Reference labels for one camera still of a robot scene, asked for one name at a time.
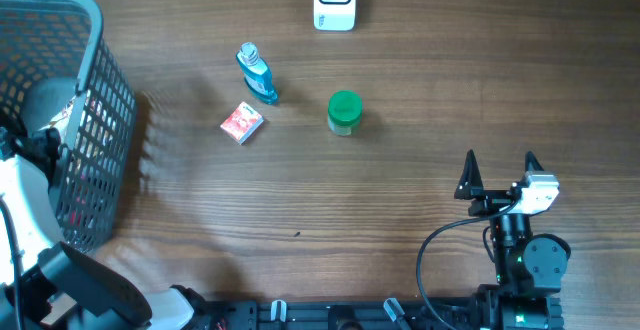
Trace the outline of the green lid jar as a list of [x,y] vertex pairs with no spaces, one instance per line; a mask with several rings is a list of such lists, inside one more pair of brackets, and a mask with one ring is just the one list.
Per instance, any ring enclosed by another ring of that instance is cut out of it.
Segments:
[[350,136],[360,126],[363,114],[361,97],[348,90],[334,93],[329,99],[328,126],[338,136]]

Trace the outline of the red tissue pack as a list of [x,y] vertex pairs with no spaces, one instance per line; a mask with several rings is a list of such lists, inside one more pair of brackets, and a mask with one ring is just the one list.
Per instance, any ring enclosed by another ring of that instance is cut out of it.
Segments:
[[242,102],[220,125],[220,128],[242,145],[263,123],[264,117],[246,102]]

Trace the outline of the blue mouthwash bottle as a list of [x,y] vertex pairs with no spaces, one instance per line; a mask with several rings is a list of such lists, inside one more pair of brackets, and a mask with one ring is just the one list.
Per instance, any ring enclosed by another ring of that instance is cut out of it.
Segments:
[[260,56],[257,46],[252,42],[245,42],[237,52],[236,60],[252,95],[266,104],[276,104],[279,95],[273,84],[272,72]]

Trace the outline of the beige nut snack pouch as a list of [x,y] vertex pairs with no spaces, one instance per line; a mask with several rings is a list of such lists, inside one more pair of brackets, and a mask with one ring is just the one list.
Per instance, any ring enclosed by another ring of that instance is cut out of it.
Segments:
[[70,134],[75,134],[80,125],[85,103],[85,94],[74,96],[49,121],[49,126],[55,128],[63,139],[66,139]]

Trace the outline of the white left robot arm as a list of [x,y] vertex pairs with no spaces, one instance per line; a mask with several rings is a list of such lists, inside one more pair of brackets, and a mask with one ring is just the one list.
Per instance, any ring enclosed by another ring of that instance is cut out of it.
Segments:
[[53,329],[207,329],[200,299],[174,286],[149,295],[64,242],[49,201],[57,129],[1,130],[1,326],[44,329],[52,300],[75,304]]

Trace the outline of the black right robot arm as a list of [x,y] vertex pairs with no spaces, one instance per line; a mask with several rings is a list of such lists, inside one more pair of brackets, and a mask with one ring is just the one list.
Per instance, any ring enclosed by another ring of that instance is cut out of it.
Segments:
[[489,223],[495,285],[472,295],[466,329],[561,329],[559,301],[571,248],[553,234],[532,232],[532,217],[548,211],[559,195],[556,176],[535,155],[525,155],[521,180],[507,190],[484,188],[477,160],[468,151],[454,197],[469,200],[469,216]]

